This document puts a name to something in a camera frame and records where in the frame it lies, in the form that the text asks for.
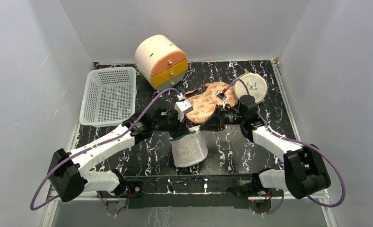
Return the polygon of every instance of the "orange strap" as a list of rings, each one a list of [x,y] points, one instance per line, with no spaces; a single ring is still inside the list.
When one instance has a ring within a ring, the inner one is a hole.
[[[198,87],[197,89],[195,89],[193,91],[187,91],[187,92],[185,92],[185,94],[183,95],[183,98],[186,99],[186,95],[192,94],[193,92],[201,89],[202,87],[208,87],[208,86],[210,86],[210,84],[211,83],[205,83],[205,84],[203,84],[202,86]]]

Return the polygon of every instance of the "marble table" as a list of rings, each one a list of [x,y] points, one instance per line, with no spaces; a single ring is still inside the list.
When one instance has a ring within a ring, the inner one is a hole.
[[[132,66],[96,65],[95,69]],[[268,84],[268,94],[259,104],[271,127],[287,137],[295,138],[291,122],[270,61],[206,61],[190,62],[183,82],[176,86],[181,92],[190,91],[204,83],[223,81],[230,83],[244,70],[260,74]],[[157,94],[137,70],[136,111],[143,110]],[[174,93],[162,98],[174,104]],[[80,126],[76,147],[84,146],[112,131],[115,127]],[[227,126],[221,132],[204,132],[207,138],[208,157],[188,168],[176,168],[168,142],[168,133],[155,132],[153,137],[132,148],[119,151],[95,167],[96,171],[118,169],[126,177],[179,176],[179,175],[240,175],[251,174],[264,168],[277,168],[275,157],[266,149],[255,146],[240,132],[239,126]]]

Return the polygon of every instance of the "perforated basket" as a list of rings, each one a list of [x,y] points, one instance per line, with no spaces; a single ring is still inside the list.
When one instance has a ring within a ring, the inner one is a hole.
[[[87,75],[79,121],[95,127],[119,125],[135,113],[136,70],[116,67]]]

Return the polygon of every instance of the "patterned fabric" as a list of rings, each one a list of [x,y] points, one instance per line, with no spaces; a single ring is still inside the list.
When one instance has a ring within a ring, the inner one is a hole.
[[[186,117],[196,124],[203,124],[214,113],[216,105],[222,105],[221,99],[216,97],[218,90],[223,90],[228,86],[227,83],[214,82],[210,84],[206,91],[200,95],[187,98],[193,105],[193,111],[186,114]],[[231,107],[238,103],[234,89],[230,87],[225,94],[228,96],[227,104]]]

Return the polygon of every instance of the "round box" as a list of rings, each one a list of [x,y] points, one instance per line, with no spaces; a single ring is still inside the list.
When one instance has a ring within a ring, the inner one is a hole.
[[[164,90],[182,81],[188,58],[163,35],[143,41],[135,53],[136,66],[155,90]]]

